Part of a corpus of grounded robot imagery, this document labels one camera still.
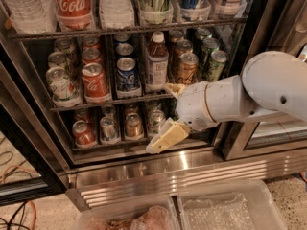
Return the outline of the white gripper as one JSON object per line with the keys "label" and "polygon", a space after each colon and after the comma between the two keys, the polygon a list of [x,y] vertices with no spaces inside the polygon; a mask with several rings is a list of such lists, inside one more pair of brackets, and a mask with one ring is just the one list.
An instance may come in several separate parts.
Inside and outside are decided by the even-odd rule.
{"label": "white gripper", "polygon": [[167,119],[161,130],[146,146],[147,153],[161,153],[180,143],[189,136],[191,128],[195,131],[202,131],[218,125],[211,117],[207,107],[207,86],[207,81],[191,84],[187,87],[181,83],[166,83],[164,85],[164,90],[177,99],[176,113],[182,122],[174,121],[172,118]]}

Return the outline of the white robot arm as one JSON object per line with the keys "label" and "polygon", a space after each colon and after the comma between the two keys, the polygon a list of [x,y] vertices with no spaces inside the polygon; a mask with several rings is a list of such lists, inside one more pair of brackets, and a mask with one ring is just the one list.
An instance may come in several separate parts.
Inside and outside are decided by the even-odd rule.
{"label": "white robot arm", "polygon": [[283,116],[307,121],[307,63],[284,52],[252,57],[239,75],[165,89],[177,99],[178,119],[168,119],[146,146],[150,154],[183,141],[191,131],[223,122],[262,122]]}

